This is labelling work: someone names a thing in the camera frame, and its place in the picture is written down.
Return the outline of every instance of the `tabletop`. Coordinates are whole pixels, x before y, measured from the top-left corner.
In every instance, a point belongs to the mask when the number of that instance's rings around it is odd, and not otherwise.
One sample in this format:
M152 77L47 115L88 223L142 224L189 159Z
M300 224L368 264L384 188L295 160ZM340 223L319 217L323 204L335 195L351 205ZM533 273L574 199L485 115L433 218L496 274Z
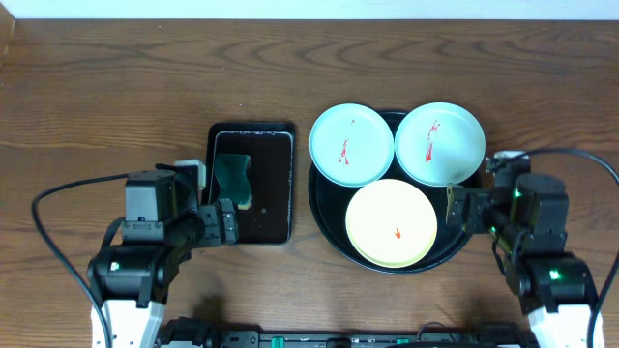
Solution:
M67 182L204 159L217 122L296 127L292 237L202 249L181 266L165 318L266 331L417 331L428 321L526 327L489 236L418 275L383 275L333 249L310 211L310 128L357 102L455 102L491 154L577 147L619 166L619 23L546 21L20 20L0 72L0 345L90 345L90 305L37 234L29 204ZM598 290L619 247L619 191L585 159L545 156L565 181L568 250ZM42 219L85 275L124 214L123 183L49 197ZM619 345L617 287L603 308Z

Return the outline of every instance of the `white plate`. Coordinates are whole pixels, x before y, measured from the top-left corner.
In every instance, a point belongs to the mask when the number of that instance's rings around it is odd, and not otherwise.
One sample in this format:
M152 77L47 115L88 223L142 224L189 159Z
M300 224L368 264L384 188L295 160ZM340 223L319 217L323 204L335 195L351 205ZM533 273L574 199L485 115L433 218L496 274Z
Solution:
M482 126L465 109L433 102L411 111L396 133L396 157L416 181L433 187L458 184L484 160Z
M414 186L386 179L361 188L346 210L352 245L368 261L400 268L421 260L436 239L436 213Z
M327 179L358 188L380 179L389 169L394 160L394 135L369 107L337 105L313 124L309 153Z

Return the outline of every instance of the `white wall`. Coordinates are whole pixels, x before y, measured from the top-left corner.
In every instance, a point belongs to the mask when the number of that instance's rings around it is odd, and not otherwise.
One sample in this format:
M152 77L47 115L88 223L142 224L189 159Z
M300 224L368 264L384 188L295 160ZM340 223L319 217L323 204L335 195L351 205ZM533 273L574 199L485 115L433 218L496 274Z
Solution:
M619 0L0 0L24 18L619 19Z

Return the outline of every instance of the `black rectangular tray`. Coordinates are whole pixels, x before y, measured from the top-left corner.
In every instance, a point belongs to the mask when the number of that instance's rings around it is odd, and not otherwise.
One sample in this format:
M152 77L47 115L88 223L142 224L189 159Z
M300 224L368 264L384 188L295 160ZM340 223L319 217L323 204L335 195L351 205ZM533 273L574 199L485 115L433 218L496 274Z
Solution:
M217 123L209 130L202 202L217 200L217 154L250 156L252 203L237 211L240 244L282 244L292 229L294 126L288 123Z

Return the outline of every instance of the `round tray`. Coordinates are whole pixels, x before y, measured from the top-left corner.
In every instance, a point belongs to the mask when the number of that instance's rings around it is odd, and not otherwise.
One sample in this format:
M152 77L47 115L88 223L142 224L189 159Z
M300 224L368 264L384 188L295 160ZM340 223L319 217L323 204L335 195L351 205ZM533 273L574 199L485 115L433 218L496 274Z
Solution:
M385 110L378 111L378 113L387 121L393 134L396 133L399 123L408 114L406 111L399 110ZM350 243L345 225L348 203L360 188L345 188L334 184L322 176L312 165L309 170L308 187L311 213L325 238L344 256L361 266L378 272L414 274L430 270L451 259L466 245L471 236L463 233L457 226L448 228L445 223L445 215L447 214L447 190L445 188L433 188L414 181L400 168L396 159L381 179L403 180L426 195L436 212L438 226L436 241L423 259L408 267L392 269L369 262ZM478 188L481 186L481 176L476 172L460 184L468 188Z

